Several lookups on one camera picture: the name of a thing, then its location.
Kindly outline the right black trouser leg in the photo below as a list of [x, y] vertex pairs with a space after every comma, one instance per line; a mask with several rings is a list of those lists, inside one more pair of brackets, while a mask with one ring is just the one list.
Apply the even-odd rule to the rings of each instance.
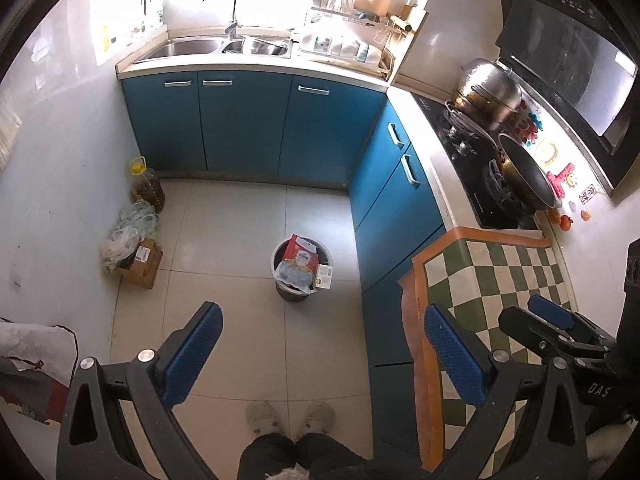
[[352, 452], [327, 434], [305, 434], [295, 442], [297, 463], [311, 479], [429, 479], [422, 469], [380, 465]]

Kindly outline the black wok pan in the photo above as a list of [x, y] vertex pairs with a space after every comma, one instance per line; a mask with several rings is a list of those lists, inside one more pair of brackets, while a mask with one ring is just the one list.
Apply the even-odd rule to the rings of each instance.
[[561, 205], [535, 159], [506, 133], [498, 134], [497, 162], [506, 184], [523, 204], [533, 210], [550, 210]]

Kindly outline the grey slipper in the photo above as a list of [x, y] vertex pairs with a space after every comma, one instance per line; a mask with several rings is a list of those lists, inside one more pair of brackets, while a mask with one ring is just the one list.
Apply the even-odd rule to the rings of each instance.
[[302, 438], [307, 434], [329, 434], [334, 422], [335, 412], [330, 404], [326, 402], [311, 404], [300, 423], [297, 437]]
[[255, 437], [283, 434], [280, 416], [269, 402], [254, 401], [248, 404], [245, 418]]

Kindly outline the red white sugar bag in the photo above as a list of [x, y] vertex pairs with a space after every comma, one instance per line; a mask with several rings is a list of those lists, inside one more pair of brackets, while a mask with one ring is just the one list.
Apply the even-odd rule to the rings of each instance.
[[284, 253], [274, 268], [274, 278], [309, 294], [319, 265], [318, 248], [310, 240], [293, 234], [285, 245]]

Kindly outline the right grey slipper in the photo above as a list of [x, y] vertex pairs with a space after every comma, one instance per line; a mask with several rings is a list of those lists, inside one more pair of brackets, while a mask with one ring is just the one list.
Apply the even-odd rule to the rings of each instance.
[[311, 404], [300, 423], [297, 437], [302, 438], [307, 434], [329, 434], [334, 422], [335, 412], [330, 404], [326, 402]]

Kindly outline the black range hood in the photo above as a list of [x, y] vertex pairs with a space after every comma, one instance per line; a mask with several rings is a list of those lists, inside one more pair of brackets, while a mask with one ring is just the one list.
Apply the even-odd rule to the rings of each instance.
[[589, 0], [500, 0], [500, 60], [570, 135], [606, 192], [639, 155], [639, 67]]

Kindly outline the chrome kitchen faucet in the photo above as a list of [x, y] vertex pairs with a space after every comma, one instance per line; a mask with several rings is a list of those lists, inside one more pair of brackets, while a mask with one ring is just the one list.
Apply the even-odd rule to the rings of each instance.
[[224, 36], [228, 39], [238, 38], [238, 0], [202, 0], [202, 3], [207, 4], [210, 21], [215, 25], [224, 26]]

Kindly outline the white round trash bin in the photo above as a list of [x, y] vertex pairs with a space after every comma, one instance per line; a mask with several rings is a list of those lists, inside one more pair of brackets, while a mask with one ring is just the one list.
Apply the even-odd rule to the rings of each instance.
[[316, 240], [297, 234], [274, 250], [271, 270], [277, 292], [289, 302], [303, 301], [332, 285], [333, 263], [329, 252]]

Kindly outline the white green medicine box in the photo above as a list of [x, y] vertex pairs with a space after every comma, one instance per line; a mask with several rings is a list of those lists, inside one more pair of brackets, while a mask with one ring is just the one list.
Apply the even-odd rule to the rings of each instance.
[[319, 264], [316, 279], [314, 280], [314, 287], [316, 289], [330, 289], [332, 285], [332, 278], [333, 266]]

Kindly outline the left grey slipper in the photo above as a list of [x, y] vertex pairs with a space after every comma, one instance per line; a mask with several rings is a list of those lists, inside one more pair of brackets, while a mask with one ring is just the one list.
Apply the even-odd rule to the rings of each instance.
[[280, 416], [269, 402], [254, 401], [248, 404], [245, 418], [255, 437], [283, 434]]

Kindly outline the white plastic bag pile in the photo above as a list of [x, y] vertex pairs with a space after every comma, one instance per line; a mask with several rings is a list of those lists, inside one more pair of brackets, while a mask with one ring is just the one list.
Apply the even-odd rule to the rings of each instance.
[[104, 268], [113, 272], [136, 252], [142, 240], [154, 236], [159, 225], [160, 216], [146, 200], [136, 200], [125, 207], [110, 234], [99, 244]]

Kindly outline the dish drying rack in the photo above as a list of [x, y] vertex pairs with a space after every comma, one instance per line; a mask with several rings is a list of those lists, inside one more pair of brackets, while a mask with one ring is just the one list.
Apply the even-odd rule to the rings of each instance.
[[311, 0], [293, 40], [318, 62], [383, 80], [409, 51], [427, 12], [393, 0]]

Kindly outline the green checkered orange-edged mat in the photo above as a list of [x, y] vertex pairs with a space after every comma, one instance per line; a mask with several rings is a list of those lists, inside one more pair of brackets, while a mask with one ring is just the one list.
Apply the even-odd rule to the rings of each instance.
[[410, 260], [400, 279], [401, 316], [413, 358], [416, 431], [421, 466], [433, 471], [452, 449], [475, 408], [464, 403], [440, 367], [423, 328], [429, 304], [440, 304], [483, 341], [489, 350], [506, 350], [518, 362], [540, 359], [506, 336], [499, 314], [525, 308], [540, 295], [563, 308], [570, 294], [550, 244], [521, 235], [455, 228]]

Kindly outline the black trouser leg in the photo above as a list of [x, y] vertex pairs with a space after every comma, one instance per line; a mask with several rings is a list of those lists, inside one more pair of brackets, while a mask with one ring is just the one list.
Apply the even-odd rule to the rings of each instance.
[[293, 441], [283, 434], [257, 437], [241, 454], [236, 478], [267, 479], [294, 468], [297, 452]]
[[305, 434], [295, 442], [297, 463], [311, 479], [429, 479], [422, 469], [380, 465], [352, 452], [327, 434]]

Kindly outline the stainless steel double sink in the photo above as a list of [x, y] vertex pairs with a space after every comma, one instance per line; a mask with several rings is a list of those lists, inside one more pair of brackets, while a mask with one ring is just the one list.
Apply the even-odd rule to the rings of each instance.
[[151, 52], [140, 56], [134, 64], [155, 61], [159, 58], [175, 58], [186, 55], [245, 54], [268, 55], [288, 58], [292, 53], [291, 41], [285, 39], [265, 39], [243, 36], [224, 37], [183, 37], [165, 41]]

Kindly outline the stainless steel stock pot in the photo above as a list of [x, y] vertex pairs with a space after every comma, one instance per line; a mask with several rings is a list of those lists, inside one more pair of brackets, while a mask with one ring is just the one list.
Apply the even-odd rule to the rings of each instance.
[[450, 103], [485, 130], [496, 131], [516, 112], [521, 99], [521, 88], [508, 70], [474, 58], [461, 66]]

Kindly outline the black gas stove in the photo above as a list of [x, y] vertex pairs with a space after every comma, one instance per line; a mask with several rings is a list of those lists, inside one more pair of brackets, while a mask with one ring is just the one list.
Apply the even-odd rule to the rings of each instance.
[[492, 145], [452, 122], [445, 104], [413, 93], [430, 123], [481, 228], [536, 230], [535, 211], [522, 203], [501, 174]]

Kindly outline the left black trouser leg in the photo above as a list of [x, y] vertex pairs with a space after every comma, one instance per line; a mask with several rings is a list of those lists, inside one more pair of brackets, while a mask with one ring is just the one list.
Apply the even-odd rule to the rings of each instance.
[[293, 441], [283, 434], [257, 437], [241, 454], [236, 478], [267, 479], [294, 468], [297, 452]]

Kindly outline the cooking oil bottle yellow cap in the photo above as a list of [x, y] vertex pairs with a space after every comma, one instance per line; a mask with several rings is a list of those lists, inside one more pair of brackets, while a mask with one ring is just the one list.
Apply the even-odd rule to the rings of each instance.
[[155, 171], [148, 167], [144, 156], [138, 156], [129, 163], [130, 174], [134, 178], [131, 194], [135, 200], [145, 200], [159, 214], [165, 206], [165, 193]]

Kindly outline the brown cardboard box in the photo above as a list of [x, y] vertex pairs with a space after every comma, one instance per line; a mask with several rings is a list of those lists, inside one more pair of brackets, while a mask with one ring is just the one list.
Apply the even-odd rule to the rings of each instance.
[[163, 258], [163, 251], [156, 240], [146, 238], [136, 251], [116, 266], [116, 271], [126, 281], [145, 289], [152, 289]]

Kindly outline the blue kitchen base cabinets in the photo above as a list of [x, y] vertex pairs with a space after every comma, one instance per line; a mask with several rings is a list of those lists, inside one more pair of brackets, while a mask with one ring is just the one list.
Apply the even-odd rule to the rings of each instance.
[[445, 231], [400, 119], [381, 92], [289, 74], [187, 72], [122, 84], [139, 148], [154, 168], [347, 192], [355, 234], [376, 454], [419, 452], [400, 279]]

